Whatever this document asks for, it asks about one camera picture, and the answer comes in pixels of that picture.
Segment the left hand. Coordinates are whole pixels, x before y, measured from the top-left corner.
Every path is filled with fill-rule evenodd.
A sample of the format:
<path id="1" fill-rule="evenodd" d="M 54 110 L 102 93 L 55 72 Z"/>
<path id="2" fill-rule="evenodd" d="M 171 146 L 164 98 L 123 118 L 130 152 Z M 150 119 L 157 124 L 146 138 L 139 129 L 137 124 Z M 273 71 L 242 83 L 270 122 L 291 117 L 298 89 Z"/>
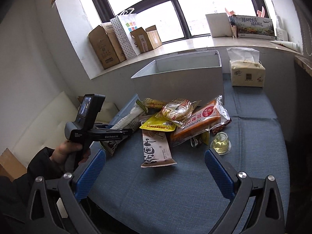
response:
<path id="1" fill-rule="evenodd" d="M 78 143 L 73 143 L 69 140 L 64 141 L 61 143 L 56 149 L 53 151 L 52 155 L 50 156 L 50 160 L 56 164 L 60 169 L 65 169 L 65 162 L 68 158 L 68 155 L 81 151 L 82 145 Z"/>

